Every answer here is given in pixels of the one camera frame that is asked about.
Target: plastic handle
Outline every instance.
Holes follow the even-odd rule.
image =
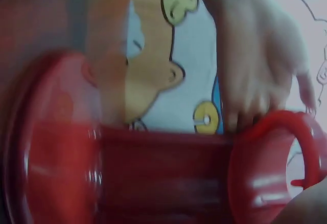
[[[311,134],[311,127],[303,121],[303,113],[287,110],[275,111],[264,117],[253,128],[237,135],[238,143],[251,143],[276,128],[285,128],[294,134],[300,144],[305,165],[305,178],[295,180],[294,185],[309,188],[320,182],[319,150]]]

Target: cartoon ear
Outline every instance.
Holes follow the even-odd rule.
[[[166,21],[173,26],[180,24],[188,12],[194,12],[198,4],[199,0],[161,0]]]
[[[185,71],[178,64],[169,61],[166,73],[165,80],[163,82],[163,89],[172,88],[182,82],[185,77]]]

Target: cartoon face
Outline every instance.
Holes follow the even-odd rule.
[[[145,42],[133,41],[140,54],[127,60],[125,122],[142,117],[160,92],[181,83],[185,73],[172,60],[173,33],[198,0],[133,0]]]

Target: yellow cartoon shape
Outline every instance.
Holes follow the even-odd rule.
[[[162,0],[166,20],[173,26],[180,24],[188,12],[198,8],[198,2],[199,0]]]
[[[217,108],[211,101],[204,101],[196,107],[193,120],[195,131],[207,135],[215,134],[220,122]]]
[[[178,1],[133,0],[135,12],[141,20],[145,43],[142,48],[139,42],[135,42],[141,53],[127,60],[125,80],[127,124],[141,118],[160,92],[177,86],[184,79],[183,68],[172,60],[174,28],[167,21],[164,11],[164,8],[171,7],[172,2]],[[195,8],[189,0],[182,0],[178,5],[178,8],[184,5],[184,16],[188,8]]]

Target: red plastic toy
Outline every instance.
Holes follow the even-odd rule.
[[[99,123],[81,55],[41,59],[6,129],[12,224],[264,224],[294,197],[292,185],[327,175],[327,139],[309,115],[278,111],[233,137],[113,129]],[[304,163],[289,164],[295,138]]]

